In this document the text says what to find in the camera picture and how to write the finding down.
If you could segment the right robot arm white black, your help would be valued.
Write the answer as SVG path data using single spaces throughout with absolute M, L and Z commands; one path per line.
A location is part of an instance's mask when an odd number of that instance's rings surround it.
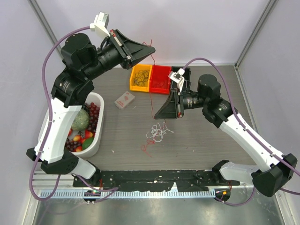
M 169 77 L 176 86 L 171 88 L 155 119 L 178 119 L 187 109 L 201 108 L 205 119 L 228 134 L 255 162 L 255 165 L 219 162 L 211 174 L 215 184 L 240 181 L 254 185 L 261 194 L 271 197 L 292 178 L 297 158 L 282 154 L 263 140 L 230 102 L 221 97 L 221 85 L 215 76 L 200 76 L 197 91 L 184 89 L 184 77 L 178 73 L 172 72 Z

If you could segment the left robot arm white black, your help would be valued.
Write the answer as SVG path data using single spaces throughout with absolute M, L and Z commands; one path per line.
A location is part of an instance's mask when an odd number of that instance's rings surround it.
M 117 65 L 123 69 L 133 66 L 155 52 L 155 48 L 125 37 L 119 30 L 111 30 L 99 48 L 95 47 L 84 28 L 62 39 L 61 49 L 65 69 L 57 76 L 48 101 L 48 124 L 36 147 L 26 154 L 41 169 L 51 175 L 75 174 L 89 187 L 100 181 L 100 171 L 92 163 L 79 158 L 65 147 L 71 125 L 88 95 L 94 90 L 93 80 Z

